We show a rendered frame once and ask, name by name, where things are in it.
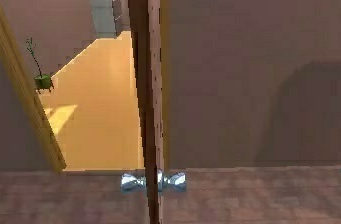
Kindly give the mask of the brown wooden room door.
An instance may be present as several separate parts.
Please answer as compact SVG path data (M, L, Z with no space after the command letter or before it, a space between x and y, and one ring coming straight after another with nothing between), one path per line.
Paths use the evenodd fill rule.
M164 167L161 78L161 0L128 0L149 224L162 224L157 172Z

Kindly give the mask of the grey cabinet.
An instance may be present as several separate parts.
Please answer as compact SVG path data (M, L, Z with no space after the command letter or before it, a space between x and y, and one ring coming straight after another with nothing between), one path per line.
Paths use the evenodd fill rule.
M117 38L130 29L128 0L90 0L98 38Z

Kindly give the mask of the green potted house plant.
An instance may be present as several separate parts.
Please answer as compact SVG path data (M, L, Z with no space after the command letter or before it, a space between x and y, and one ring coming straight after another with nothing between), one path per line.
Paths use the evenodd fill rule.
M41 70L40 63L38 62L35 56L36 44L34 43L33 38L32 37L27 38L26 44L27 44L27 51L32 56L38 69L38 74L34 77L34 83L36 86L37 93L40 94L42 90L48 90L49 92L52 92L52 90L54 89L52 78L49 74L45 74Z

